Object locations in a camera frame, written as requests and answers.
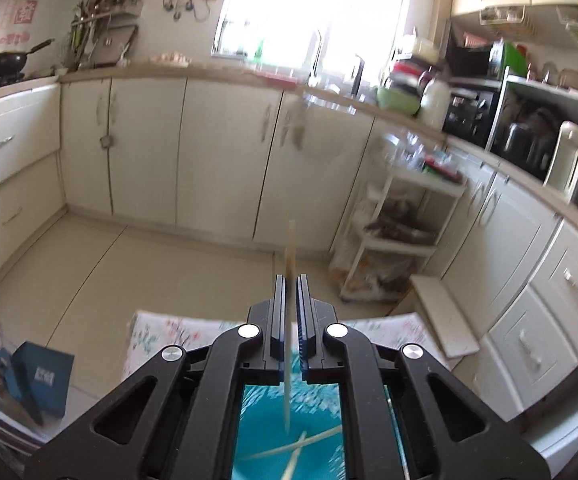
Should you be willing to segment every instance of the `white container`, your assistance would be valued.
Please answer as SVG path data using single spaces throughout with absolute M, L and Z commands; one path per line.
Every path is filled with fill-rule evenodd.
M 451 101 L 451 87 L 441 79 L 433 79 L 424 89 L 418 119 L 427 126 L 439 130 L 444 126 L 444 120 Z

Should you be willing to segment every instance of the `faucet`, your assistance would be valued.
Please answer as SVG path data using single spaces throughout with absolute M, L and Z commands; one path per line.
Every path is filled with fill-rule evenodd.
M 362 72 L 364 72 L 364 59 L 356 54 L 354 71 L 351 73 L 351 76 L 354 78 L 354 84 L 351 86 L 351 97 L 354 99 L 358 98 L 360 83 L 362 82 Z

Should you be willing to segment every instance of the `drawer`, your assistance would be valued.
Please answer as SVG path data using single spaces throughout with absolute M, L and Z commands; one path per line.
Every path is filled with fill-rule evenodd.
M 490 332 L 491 340 L 528 408 L 578 364 L 555 319 L 527 286 Z
M 55 155 L 0 186 L 0 267 L 63 203 Z
M 578 232 L 570 224 L 562 223 L 530 283 L 578 352 Z
M 479 343 L 478 353 L 460 361 L 453 374 L 502 420 L 511 420 L 523 411 L 520 396 L 488 335 Z
M 59 149 L 59 84 L 0 99 L 0 182 Z

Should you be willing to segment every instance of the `window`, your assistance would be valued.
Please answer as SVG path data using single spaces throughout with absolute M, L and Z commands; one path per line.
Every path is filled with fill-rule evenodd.
M 256 64 L 349 75 L 355 55 L 366 82 L 376 84 L 392 50 L 402 0 L 226 0 L 214 53 Z

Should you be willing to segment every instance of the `pot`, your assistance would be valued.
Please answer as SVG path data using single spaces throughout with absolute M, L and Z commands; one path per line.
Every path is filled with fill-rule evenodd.
M 0 52 L 0 78 L 12 77 L 22 72 L 22 69 L 26 65 L 27 56 L 38 52 L 38 50 L 42 50 L 54 41 L 55 39 L 43 41 L 28 52 Z

